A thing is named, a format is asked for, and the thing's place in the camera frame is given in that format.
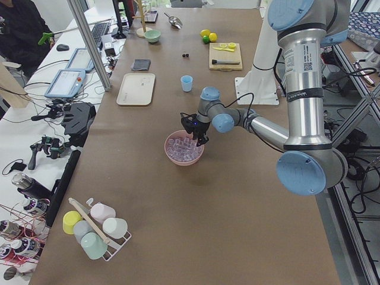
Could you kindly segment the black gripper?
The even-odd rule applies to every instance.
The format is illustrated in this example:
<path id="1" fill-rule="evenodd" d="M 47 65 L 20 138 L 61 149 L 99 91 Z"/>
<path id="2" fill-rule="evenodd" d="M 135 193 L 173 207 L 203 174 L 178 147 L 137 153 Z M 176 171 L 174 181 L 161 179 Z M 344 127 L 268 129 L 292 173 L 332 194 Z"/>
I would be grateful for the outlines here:
<path id="1" fill-rule="evenodd" d="M 201 122 L 197 119 L 197 124 L 192 139 L 197 140 L 197 146 L 202 146 L 208 142 L 207 131 L 210 127 L 210 123 Z"/>

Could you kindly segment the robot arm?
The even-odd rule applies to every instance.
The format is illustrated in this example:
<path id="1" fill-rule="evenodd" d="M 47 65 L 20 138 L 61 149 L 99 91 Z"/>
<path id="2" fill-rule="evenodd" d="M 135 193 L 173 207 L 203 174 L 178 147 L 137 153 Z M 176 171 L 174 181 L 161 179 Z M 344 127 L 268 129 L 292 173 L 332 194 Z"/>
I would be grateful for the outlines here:
<path id="1" fill-rule="evenodd" d="M 226 107 L 214 87 L 202 90 L 198 110 L 182 115 L 186 132 L 198 145 L 208 141 L 210 126 L 225 133 L 240 126 L 282 150 L 277 177 L 298 195 L 315 195 L 340 183 L 347 174 L 345 157 L 325 136 L 321 49 L 345 41 L 349 1 L 271 1 L 262 24 L 254 66 L 236 86 L 241 108 Z M 257 114 L 252 104 L 267 101 L 269 71 L 284 56 L 288 128 Z"/>

